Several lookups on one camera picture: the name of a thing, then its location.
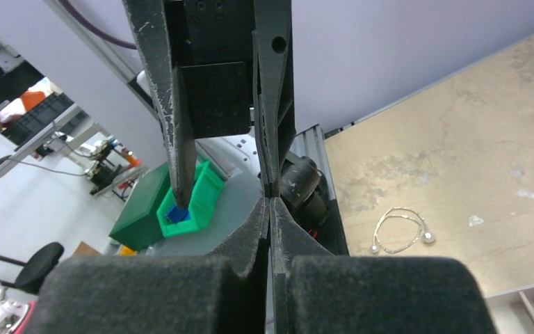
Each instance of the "white wall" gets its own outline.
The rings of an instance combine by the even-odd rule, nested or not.
[[[97,28],[115,38],[134,42],[122,0],[71,0],[70,2]],[[116,46],[112,46],[112,48],[135,73],[139,73],[143,69],[138,51]]]
[[[0,38],[133,150],[149,168],[166,162],[161,128],[148,106],[51,9],[48,3],[53,1],[0,0]],[[127,20],[117,10],[105,13],[119,22]]]
[[[158,166],[165,154],[156,120],[47,1],[0,0],[1,37],[149,167]],[[121,0],[72,3],[99,28],[132,41]],[[344,126],[534,33],[534,0],[292,4],[298,131]],[[114,49],[141,69],[134,51]]]
[[[298,131],[373,113],[534,33],[534,0],[293,0]]]
[[[0,135],[0,157],[15,146]],[[29,157],[25,161],[38,163]],[[82,170],[70,160],[47,157],[40,165],[71,173]],[[58,241],[68,257],[84,241],[102,252],[123,203],[117,198],[89,196],[92,184],[84,177],[53,174],[18,165],[0,179],[0,254],[28,260],[49,242]],[[0,263],[0,279],[12,281],[18,268]],[[11,298],[27,300],[12,292]]]

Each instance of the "green box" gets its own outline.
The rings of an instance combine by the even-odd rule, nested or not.
[[[156,211],[171,187],[167,164],[142,176],[109,236],[139,251],[164,238]]]
[[[175,204],[173,190],[169,189],[165,199],[156,211],[157,224],[161,227],[165,238],[197,232],[208,226],[224,182],[211,169],[210,161],[205,161],[195,167],[194,185],[189,202],[189,216],[191,219],[173,223],[165,214]]]

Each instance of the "black office chair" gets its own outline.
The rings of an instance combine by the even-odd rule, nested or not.
[[[35,252],[28,262],[14,260],[10,257],[0,255],[0,261],[23,267],[14,283],[4,280],[0,280],[0,283],[4,287],[22,290],[28,294],[38,294],[44,283],[44,279],[58,264],[63,253],[63,245],[58,242],[52,242]]]

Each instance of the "earphones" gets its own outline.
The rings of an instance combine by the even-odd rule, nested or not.
[[[416,216],[416,219],[406,214],[391,214],[392,212],[395,212],[395,211],[411,212]],[[388,249],[382,245],[382,242],[380,241],[380,238],[378,236],[378,232],[380,231],[382,224],[388,218],[403,218],[403,219],[408,219],[409,221],[414,221],[419,226],[419,232],[416,234],[414,239],[411,240],[411,242],[402,246],[401,248],[395,249],[395,250]],[[429,227],[427,226],[427,223],[425,223],[425,219],[413,209],[409,209],[407,207],[392,207],[390,210],[386,211],[386,213],[378,221],[378,224],[375,227],[375,231],[373,231],[373,244],[371,245],[370,251],[372,252],[372,254],[378,254],[380,252],[380,249],[383,249],[384,252],[388,254],[397,254],[401,251],[408,249],[410,246],[414,245],[414,243],[420,238],[423,239],[423,242],[425,244],[430,245],[435,242],[435,235],[429,231]]]

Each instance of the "screw hole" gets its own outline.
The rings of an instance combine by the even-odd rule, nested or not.
[[[218,15],[216,15],[216,17],[214,17],[213,21],[217,25],[220,25],[220,24],[224,23],[224,21],[226,21],[226,17],[224,15],[222,15],[222,14],[218,14]]]
[[[200,1],[197,3],[197,9],[200,10],[200,12],[205,11],[207,8],[206,3],[203,1]]]
[[[198,19],[197,17],[191,17],[189,19],[189,23],[194,27],[194,28],[198,28],[200,26],[200,19]]]
[[[271,49],[273,49],[276,54],[283,54],[286,47],[287,42],[283,37],[277,36],[276,38],[273,38],[273,41],[271,42]]]

